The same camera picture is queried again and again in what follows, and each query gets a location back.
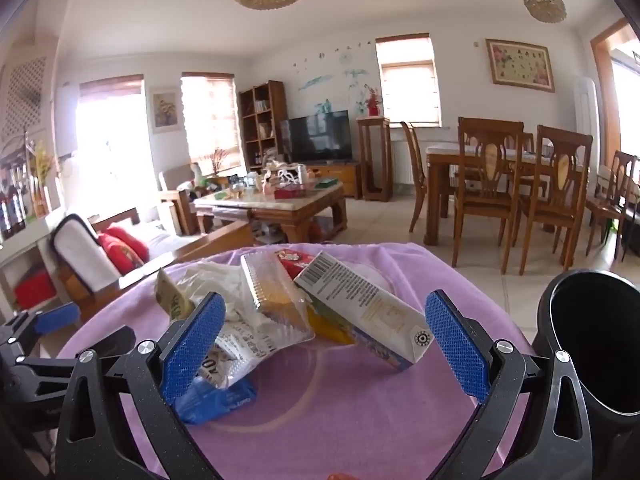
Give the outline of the blue tissue pack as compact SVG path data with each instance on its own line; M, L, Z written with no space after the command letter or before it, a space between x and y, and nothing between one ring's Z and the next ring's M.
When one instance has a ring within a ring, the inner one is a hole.
M253 402L257 392L245 377L228 389L218 389L201 376L196 376L183 396L175 400L174 409L187 425L201 425L229 415Z

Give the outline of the white milk carton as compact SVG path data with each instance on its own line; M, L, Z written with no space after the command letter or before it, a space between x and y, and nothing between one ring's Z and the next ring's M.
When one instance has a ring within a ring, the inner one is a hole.
M318 315L398 370L419 362L434 341L423 312L327 252L319 252L294 283Z

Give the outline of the brown milk powder bag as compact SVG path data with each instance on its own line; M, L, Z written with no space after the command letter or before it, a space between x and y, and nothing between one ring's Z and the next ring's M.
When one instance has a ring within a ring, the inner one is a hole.
M195 310L193 301L178 289L163 269L157 272L155 299L168 314L170 322L186 320Z

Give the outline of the white courier mailer bag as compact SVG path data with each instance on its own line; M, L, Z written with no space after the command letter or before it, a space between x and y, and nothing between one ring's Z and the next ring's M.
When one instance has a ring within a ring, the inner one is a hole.
M299 328L270 318L257 327L245 321L225 322L198 374L209 385L228 389L270 356L312 338L314 331L309 326Z

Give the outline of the white plastic bag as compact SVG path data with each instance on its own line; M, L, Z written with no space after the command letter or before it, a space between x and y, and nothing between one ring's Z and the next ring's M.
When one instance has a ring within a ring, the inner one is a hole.
M197 262L186 269L177 286L194 304L198 304L209 292L216 292L224 300L227 322L245 322L251 328L258 326L250 289L239 266Z

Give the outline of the clear plastic food tray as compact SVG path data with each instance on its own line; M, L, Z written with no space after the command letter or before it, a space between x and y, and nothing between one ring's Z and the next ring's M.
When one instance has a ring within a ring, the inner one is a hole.
M241 268L257 312L283 326L290 337L296 334L300 341L314 338L308 320L308 300L274 252L242 255Z

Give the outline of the red snack box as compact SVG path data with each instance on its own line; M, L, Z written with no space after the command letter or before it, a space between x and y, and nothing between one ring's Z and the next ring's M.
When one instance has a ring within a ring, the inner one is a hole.
M290 248L281 248L276 251L276 255L292 280L295 280L296 276L301 274L303 270L311 264L311 261L314 260L314 255L309 255L306 252L298 252Z

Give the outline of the black trash bin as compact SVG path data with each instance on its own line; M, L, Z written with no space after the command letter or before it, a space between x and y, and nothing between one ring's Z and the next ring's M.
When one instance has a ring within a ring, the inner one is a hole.
M639 423L639 289L608 271L570 270L554 278L537 308L534 350L568 352L593 428Z

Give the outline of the wooden dining chair front right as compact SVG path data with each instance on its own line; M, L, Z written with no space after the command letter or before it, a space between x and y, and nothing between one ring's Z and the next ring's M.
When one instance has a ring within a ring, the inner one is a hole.
M560 263L564 271L574 263L586 206L592 142L588 134L537 127L533 186L529 196L522 196L518 204L518 213L526 218L518 274L525 272L535 223L555 227L552 252L565 231Z

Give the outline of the tall wooden plant stand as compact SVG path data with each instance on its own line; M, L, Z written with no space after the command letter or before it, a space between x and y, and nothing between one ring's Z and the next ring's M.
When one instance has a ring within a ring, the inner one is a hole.
M383 116L357 119L361 187L365 200L389 202L393 196L390 121Z

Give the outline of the wooden tv cabinet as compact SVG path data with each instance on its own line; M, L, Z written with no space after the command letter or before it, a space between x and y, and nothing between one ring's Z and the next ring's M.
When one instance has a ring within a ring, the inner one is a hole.
M335 178L343 183L344 193L347 197L360 200L362 197L361 167L359 162L340 162L339 164L309 164L318 178Z

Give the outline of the wooden coffee table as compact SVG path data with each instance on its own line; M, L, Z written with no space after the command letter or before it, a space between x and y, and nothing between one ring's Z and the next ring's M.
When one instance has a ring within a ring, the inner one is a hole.
M198 225L204 218L220 221L260 221L280 226L289 243L323 243L347 228L344 186L341 183L328 188L308 191L304 197L275 198L273 195L254 194L242 200L226 198L216 200L213 194L192 203Z

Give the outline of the wooden dining chair far side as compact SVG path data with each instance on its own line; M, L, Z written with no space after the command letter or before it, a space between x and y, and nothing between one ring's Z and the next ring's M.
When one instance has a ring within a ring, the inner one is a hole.
M400 125L402 130L404 130L408 143L414 192L416 192L413 214L409 226L409 232L412 233L416 227L416 222L419 220L427 193L426 175L416 128L414 128L413 124L410 124L410 122L401 122Z

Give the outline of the black flat television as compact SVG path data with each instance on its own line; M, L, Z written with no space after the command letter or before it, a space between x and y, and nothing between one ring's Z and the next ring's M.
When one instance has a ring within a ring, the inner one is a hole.
M289 162L350 162L352 133L347 110L285 119L282 146Z

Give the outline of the framed floral picture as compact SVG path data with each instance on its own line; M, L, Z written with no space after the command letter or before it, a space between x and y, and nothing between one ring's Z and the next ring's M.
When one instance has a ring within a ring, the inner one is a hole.
M494 84L555 92L549 50L536 44L486 38Z

